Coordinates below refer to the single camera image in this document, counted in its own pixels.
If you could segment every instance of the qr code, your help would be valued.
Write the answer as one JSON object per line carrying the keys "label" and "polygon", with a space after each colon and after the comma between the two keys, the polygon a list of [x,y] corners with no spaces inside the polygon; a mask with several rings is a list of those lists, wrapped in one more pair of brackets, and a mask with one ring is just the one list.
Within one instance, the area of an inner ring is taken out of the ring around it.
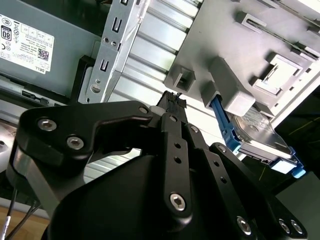
{"label": "qr code", "polygon": [[49,52],[39,48],[38,49],[38,58],[41,60],[48,61],[49,60]]}

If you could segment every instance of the wire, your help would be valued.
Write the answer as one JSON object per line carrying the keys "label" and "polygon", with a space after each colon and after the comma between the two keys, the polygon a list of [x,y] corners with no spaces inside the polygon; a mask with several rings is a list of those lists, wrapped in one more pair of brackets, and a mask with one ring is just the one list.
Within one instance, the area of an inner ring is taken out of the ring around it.
{"label": "wire", "polygon": [[4,222],[4,225],[3,225],[3,229],[2,229],[2,233],[1,233],[1,240],[4,240],[5,237],[6,237],[6,233],[7,233],[7,230],[8,230],[9,224],[10,224],[10,220],[11,220],[11,213],[12,213],[12,210],[13,210],[13,208],[15,206],[15,202],[16,202],[16,199],[17,199],[17,194],[18,194],[18,190],[17,189],[13,189],[10,206],[9,206],[9,209],[8,209],[8,213],[6,214],[6,219],[5,219],[5,222]]}
{"label": "wire", "polygon": [[6,236],[4,240],[11,240],[14,237],[14,235],[20,230],[20,228],[28,220],[28,218],[41,206],[40,204],[38,204],[37,206],[36,205],[37,205],[37,201],[34,201],[33,205],[29,208],[24,218],[15,226],[15,228],[8,234],[8,236]]}
{"label": "wire", "polygon": [[262,173],[261,173],[261,175],[260,175],[260,177],[259,177],[259,181],[261,180],[262,176],[264,175],[265,170],[266,170],[266,166],[264,166],[264,168],[263,168],[263,170],[262,170]]}
{"label": "wire", "polygon": [[14,206],[15,206],[17,195],[18,195],[18,190],[14,189],[13,193],[12,193],[12,198],[11,198],[11,202],[10,202],[10,206],[9,206],[9,209],[8,209],[7,216],[11,216],[11,212],[12,212]]}
{"label": "wire", "polygon": [[301,126],[301,127],[297,128],[296,130],[293,130],[292,132],[290,132],[290,133],[289,133],[289,136],[290,136],[291,134],[294,134],[295,132],[297,132],[297,131],[299,131],[299,130],[301,130],[301,129],[305,128],[306,126],[308,126],[309,124],[313,123],[314,121],[317,121],[318,119],[320,119],[320,117],[317,117],[316,119],[309,121],[309,122],[308,122],[308,123],[306,123],[305,125],[303,125],[303,126]]}
{"label": "wire", "polygon": [[310,142],[308,142],[308,144],[315,144],[315,143],[319,143],[320,142],[320,140],[317,140],[317,141],[310,141]]}

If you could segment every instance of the black cable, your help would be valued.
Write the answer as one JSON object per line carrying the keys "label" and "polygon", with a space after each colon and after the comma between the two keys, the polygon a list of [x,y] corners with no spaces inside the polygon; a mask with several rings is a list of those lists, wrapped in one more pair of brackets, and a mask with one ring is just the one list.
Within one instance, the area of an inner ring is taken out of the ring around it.
{"label": "black cable", "polygon": [[5,222],[4,222],[4,225],[3,225],[3,229],[2,229],[2,232],[1,232],[1,239],[4,239],[5,236],[6,236],[7,229],[9,227],[10,220],[11,220],[11,213],[12,213],[12,210],[14,209],[15,202],[16,202],[16,199],[17,199],[17,194],[18,194],[17,189],[13,189],[10,206],[9,206],[9,209],[8,209],[8,213],[6,214],[6,219],[5,219]]}
{"label": "black cable", "polygon": [[34,201],[33,205],[29,208],[24,218],[15,226],[15,228],[8,234],[8,236],[6,236],[4,240],[11,240],[14,237],[14,235],[20,230],[20,228],[28,220],[28,218],[41,206],[40,204],[38,206],[36,205],[37,205],[37,201]]}
{"label": "black cable", "polygon": [[12,198],[11,198],[10,206],[9,206],[9,209],[8,209],[8,213],[6,214],[7,217],[11,216],[11,212],[12,212],[14,206],[15,206],[15,202],[16,202],[16,199],[17,199],[17,194],[18,194],[18,190],[14,189],[13,193],[12,193]]}

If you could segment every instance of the blue plastic tab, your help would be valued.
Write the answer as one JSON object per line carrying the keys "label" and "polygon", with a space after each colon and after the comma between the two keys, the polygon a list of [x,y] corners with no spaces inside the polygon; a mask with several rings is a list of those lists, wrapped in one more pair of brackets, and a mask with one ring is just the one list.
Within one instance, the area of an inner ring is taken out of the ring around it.
{"label": "blue plastic tab", "polygon": [[293,152],[292,158],[297,160],[297,165],[296,167],[291,171],[292,176],[295,179],[301,178],[303,175],[306,174],[306,170],[304,169],[304,165],[302,162],[299,160],[299,158],[296,156],[296,151],[290,146],[290,150]]}
{"label": "blue plastic tab", "polygon": [[295,179],[299,179],[306,174],[306,170],[304,170],[302,167],[296,167],[292,170],[291,174]]}
{"label": "blue plastic tab", "polygon": [[230,122],[226,112],[221,106],[220,100],[216,96],[211,102],[211,107],[218,121],[219,128],[226,146],[233,152],[237,152],[240,147],[240,141],[236,136],[235,127]]}

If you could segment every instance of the screw hole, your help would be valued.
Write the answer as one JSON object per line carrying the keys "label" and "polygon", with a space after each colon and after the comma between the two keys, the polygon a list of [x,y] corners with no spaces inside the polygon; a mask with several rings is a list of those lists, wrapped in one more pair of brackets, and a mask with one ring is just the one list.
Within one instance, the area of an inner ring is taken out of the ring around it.
{"label": "screw hole", "polygon": [[91,91],[94,92],[95,94],[98,94],[98,93],[100,93],[101,89],[100,89],[100,87],[98,85],[92,84],[91,85]]}
{"label": "screw hole", "polygon": [[140,110],[140,112],[142,112],[142,113],[144,113],[144,114],[147,114],[147,113],[149,112],[148,109],[146,109],[146,108],[143,107],[143,106],[139,107],[139,110]]}
{"label": "screw hole", "polygon": [[174,116],[170,116],[170,119],[171,119],[172,121],[174,121],[174,122],[178,121],[177,118],[174,117]]}
{"label": "screw hole", "polygon": [[180,158],[178,158],[177,156],[174,157],[174,161],[177,163],[177,164],[181,164],[182,161]]}
{"label": "screw hole", "polygon": [[221,180],[221,182],[223,182],[224,184],[226,184],[227,183],[227,180],[222,176],[222,177],[220,177],[220,180]]}

